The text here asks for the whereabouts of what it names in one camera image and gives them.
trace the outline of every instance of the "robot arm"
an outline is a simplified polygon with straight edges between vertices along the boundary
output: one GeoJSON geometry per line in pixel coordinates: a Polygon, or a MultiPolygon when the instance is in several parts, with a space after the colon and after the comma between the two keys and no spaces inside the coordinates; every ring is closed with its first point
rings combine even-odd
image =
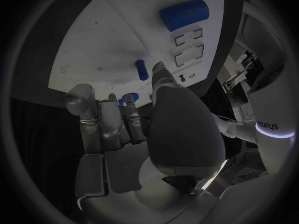
{"type": "Polygon", "coordinates": [[[256,129],[251,126],[239,125],[234,121],[224,121],[212,114],[219,131],[229,138],[240,138],[242,140],[257,144],[256,129]]]}

